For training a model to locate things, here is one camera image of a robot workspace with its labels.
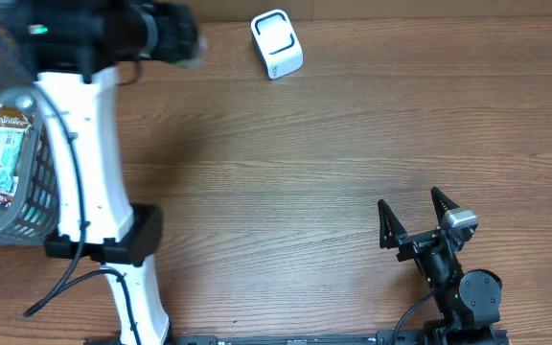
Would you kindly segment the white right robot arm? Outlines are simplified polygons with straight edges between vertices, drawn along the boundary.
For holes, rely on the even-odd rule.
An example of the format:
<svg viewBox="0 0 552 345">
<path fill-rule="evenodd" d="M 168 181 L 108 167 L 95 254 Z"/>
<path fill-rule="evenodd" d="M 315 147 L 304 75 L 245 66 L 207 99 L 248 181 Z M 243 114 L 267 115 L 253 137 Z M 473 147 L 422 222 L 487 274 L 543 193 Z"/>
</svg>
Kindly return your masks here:
<svg viewBox="0 0 552 345">
<path fill-rule="evenodd" d="M 390 206 L 378 201 L 379 246 L 398 250 L 400 262 L 412 260 L 428 283 L 429 293 L 410 307 L 392 331 L 378 331 L 378 344 L 508 344 L 500 320 L 502 280 L 487 269 L 465 272 L 457 259 L 478 226 L 476 213 L 460 206 L 439 188 L 430 190 L 437 225 L 423 233 L 407 233 Z M 434 300 L 440 317 L 420 330 L 405 332 L 407 318 L 426 301 Z"/>
</svg>

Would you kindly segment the white barcode scanner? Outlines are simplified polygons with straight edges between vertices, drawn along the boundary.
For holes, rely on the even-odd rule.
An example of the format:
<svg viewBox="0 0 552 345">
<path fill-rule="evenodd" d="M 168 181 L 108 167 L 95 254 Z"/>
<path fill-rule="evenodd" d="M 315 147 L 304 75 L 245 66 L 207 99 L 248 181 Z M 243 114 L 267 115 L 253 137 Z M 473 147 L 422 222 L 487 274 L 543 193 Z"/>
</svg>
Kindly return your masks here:
<svg viewBox="0 0 552 345">
<path fill-rule="evenodd" d="M 301 43 L 284 10 L 275 9 L 255 16 L 250 29 L 256 51 L 271 80 L 302 67 L 304 54 Z"/>
</svg>

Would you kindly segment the grey plastic basket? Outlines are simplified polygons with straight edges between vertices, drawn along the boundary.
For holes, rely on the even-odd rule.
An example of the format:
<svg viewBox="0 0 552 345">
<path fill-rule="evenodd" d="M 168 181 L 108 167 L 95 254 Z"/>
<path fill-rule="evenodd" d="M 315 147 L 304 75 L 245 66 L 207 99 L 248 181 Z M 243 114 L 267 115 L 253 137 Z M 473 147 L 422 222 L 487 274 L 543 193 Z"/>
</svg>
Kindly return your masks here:
<svg viewBox="0 0 552 345">
<path fill-rule="evenodd" d="M 0 104 L 20 110 L 29 122 L 11 187 L 0 188 L 0 244 L 39 245 L 57 227 L 55 164 L 38 98 L 20 51 L 0 18 Z"/>
</svg>

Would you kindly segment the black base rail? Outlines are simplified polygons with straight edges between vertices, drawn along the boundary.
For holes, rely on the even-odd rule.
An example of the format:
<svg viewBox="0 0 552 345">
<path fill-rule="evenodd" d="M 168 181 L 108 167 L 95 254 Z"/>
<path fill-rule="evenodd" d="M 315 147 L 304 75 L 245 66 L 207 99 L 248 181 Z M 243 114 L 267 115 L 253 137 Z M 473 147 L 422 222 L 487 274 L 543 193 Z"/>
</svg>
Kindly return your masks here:
<svg viewBox="0 0 552 345">
<path fill-rule="evenodd" d="M 168 335 L 164 344 L 172 345 L 388 345 L 392 343 L 393 331 L 378 331 L 375 334 L 357 334 L 357 335 L 323 335 L 323 336 L 289 336 L 289 337 L 234 337 L 234 338 L 217 338 L 213 335 L 198 335 L 198 336 L 172 336 Z M 123 344 L 118 339 L 85 339 L 83 344 L 88 345 L 114 345 Z M 421 345 L 421 344 L 438 344 L 430 343 L 429 340 L 423 339 L 421 332 L 400 331 L 397 340 L 397 345 Z M 474 340 L 464 341 L 457 339 L 450 343 L 443 344 L 496 344 L 508 345 L 510 339 L 505 331 L 495 332 L 495 340 Z"/>
</svg>

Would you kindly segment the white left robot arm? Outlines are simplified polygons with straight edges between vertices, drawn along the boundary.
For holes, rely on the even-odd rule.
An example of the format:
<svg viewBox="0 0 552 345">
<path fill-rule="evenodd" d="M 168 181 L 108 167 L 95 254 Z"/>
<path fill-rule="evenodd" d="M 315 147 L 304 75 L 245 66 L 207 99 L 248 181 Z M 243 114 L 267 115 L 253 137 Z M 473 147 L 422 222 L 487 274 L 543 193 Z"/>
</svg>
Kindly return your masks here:
<svg viewBox="0 0 552 345">
<path fill-rule="evenodd" d="M 120 319 L 121 344 L 170 344 L 155 255 L 163 235 L 156 205 L 131 202 L 116 123 L 118 67 L 129 61 L 194 65 L 205 49 L 185 4 L 162 1 L 22 1 L 16 39 L 30 68 L 55 161 L 57 228 L 48 256 L 99 264 Z"/>
</svg>

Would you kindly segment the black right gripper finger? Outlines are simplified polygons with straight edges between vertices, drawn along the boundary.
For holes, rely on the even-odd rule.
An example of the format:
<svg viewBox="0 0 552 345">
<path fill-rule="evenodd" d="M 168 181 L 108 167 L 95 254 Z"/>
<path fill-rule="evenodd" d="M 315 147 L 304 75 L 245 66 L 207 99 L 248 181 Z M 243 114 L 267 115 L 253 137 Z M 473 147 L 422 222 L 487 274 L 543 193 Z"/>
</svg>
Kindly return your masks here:
<svg viewBox="0 0 552 345">
<path fill-rule="evenodd" d="M 447 211 L 457 209 L 459 205 L 447 197 L 438 187 L 433 187 L 430 190 L 431 198 L 435 210 L 435 214 L 439 223 Z"/>
<path fill-rule="evenodd" d="M 398 247 L 407 232 L 384 199 L 378 202 L 379 246 L 383 249 Z"/>
</svg>

